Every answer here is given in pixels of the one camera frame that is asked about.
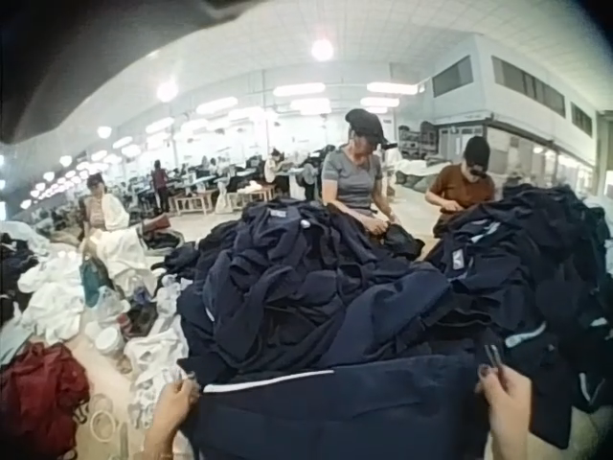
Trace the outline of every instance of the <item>black cap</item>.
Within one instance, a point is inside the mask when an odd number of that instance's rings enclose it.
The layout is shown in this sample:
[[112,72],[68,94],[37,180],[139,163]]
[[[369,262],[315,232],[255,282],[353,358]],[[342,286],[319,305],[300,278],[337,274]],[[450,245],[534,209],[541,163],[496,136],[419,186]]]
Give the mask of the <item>black cap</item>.
[[464,160],[469,167],[480,166],[484,172],[487,171],[489,165],[488,141],[481,136],[468,139],[464,149]]
[[345,121],[349,123],[352,131],[360,137],[366,137],[374,146],[379,146],[385,149],[391,149],[393,146],[387,142],[383,135],[383,125],[379,117],[374,113],[364,110],[363,108],[355,108],[350,110],[345,115]]

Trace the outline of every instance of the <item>red bag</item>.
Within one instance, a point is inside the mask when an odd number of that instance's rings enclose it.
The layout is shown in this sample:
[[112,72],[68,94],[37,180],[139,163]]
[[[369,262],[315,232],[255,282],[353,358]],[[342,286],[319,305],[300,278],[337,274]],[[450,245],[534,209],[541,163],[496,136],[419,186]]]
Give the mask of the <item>red bag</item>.
[[56,458],[75,448],[75,410],[89,401],[85,369],[57,344],[28,344],[0,375],[3,438],[32,456]]

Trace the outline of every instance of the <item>gray t-shirt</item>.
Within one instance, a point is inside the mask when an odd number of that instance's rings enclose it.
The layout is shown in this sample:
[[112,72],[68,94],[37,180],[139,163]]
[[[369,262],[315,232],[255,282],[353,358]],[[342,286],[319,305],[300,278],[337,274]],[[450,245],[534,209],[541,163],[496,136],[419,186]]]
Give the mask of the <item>gray t-shirt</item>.
[[371,155],[368,162],[357,166],[341,149],[326,156],[322,180],[337,183],[336,199],[348,208],[362,214],[372,214],[373,189],[375,182],[383,177],[381,159]]

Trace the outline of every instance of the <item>white bucket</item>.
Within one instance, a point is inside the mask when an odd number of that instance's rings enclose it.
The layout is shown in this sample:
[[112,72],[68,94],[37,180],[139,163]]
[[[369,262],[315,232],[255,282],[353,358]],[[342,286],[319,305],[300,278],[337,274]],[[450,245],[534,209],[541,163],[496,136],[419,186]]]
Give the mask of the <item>white bucket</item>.
[[98,351],[107,357],[118,354],[124,348],[124,338],[115,327],[103,329],[94,342]]

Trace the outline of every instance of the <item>brown t-shirt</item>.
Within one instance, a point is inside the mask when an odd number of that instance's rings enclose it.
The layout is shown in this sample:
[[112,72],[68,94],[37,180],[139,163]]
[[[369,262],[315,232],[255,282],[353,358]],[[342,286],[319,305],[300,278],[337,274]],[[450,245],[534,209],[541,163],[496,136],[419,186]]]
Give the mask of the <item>brown t-shirt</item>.
[[[430,192],[444,199],[456,201],[468,209],[475,204],[494,199],[494,182],[487,176],[476,182],[469,182],[462,174],[460,165],[445,166],[430,187]],[[449,219],[453,214],[442,211],[441,220]]]

